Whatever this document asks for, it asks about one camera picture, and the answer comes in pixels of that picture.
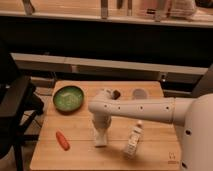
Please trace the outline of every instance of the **chair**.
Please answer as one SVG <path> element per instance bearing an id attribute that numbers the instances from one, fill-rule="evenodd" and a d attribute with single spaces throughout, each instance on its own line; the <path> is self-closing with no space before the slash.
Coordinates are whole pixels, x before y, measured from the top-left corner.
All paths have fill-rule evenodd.
<path id="1" fill-rule="evenodd" d="M 17 171 L 23 170 L 21 146 L 38 135 L 25 135 L 36 115 L 43 113 L 44 103 L 35 94 L 30 77 L 16 66 L 5 44 L 0 41 L 0 159 L 14 148 Z M 21 123 L 24 112 L 32 114 Z"/>

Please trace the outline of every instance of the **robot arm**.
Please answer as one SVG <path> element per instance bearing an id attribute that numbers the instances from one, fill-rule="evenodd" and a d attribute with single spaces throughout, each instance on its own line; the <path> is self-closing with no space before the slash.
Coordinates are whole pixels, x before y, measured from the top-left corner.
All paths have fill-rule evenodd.
<path id="1" fill-rule="evenodd" d="M 114 91 L 102 89 L 89 103 L 97 146 L 106 145 L 111 116 L 173 123 L 184 126 L 181 171 L 212 171 L 213 94 L 190 98 L 113 100 Z"/>
<path id="2" fill-rule="evenodd" d="M 114 90 L 102 89 L 89 103 L 94 125 L 107 122 L 110 116 L 121 116 L 183 126 L 186 112 L 194 101 L 190 98 L 113 100 L 113 93 Z"/>

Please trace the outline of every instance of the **wooden tabletop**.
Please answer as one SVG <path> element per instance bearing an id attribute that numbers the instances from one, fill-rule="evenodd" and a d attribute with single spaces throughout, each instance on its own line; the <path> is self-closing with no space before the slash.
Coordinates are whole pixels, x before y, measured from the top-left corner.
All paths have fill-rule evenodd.
<path id="1" fill-rule="evenodd" d="M 49 104 L 30 168 L 39 170 L 178 170 L 180 146 L 174 127 L 168 124 L 144 121 L 144 133 L 135 158 L 124 157 L 123 149 L 137 120 L 112 117 L 108 129 L 108 146 L 95 148 L 93 124 L 88 101 L 103 87 L 117 89 L 120 99 L 131 99 L 136 88 L 144 88 L 150 98 L 162 98 L 158 82 L 101 82 L 59 81 L 54 92 L 63 86 L 79 86 L 85 94 L 84 103 L 74 113 L 60 114 Z M 71 148 L 64 151 L 55 133 L 61 131 Z"/>

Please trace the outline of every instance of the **orange carrot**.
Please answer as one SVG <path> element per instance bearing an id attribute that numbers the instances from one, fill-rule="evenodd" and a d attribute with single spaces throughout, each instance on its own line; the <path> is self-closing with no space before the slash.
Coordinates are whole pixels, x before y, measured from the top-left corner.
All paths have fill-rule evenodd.
<path id="1" fill-rule="evenodd" d="M 61 145 L 61 147 L 65 151 L 69 150 L 70 145 L 69 145 L 68 141 L 66 140 L 66 138 L 64 137 L 64 135 L 61 132 L 59 132 L 59 131 L 56 132 L 56 138 L 58 140 L 58 143 Z"/>

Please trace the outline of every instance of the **bowl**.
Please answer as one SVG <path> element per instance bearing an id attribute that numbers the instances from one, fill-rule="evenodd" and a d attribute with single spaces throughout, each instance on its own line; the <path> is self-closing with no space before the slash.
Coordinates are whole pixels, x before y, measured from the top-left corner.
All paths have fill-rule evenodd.
<path id="1" fill-rule="evenodd" d="M 83 91 L 77 86 L 65 86 L 53 96 L 55 108 L 61 112 L 72 112 L 81 107 L 84 100 Z"/>

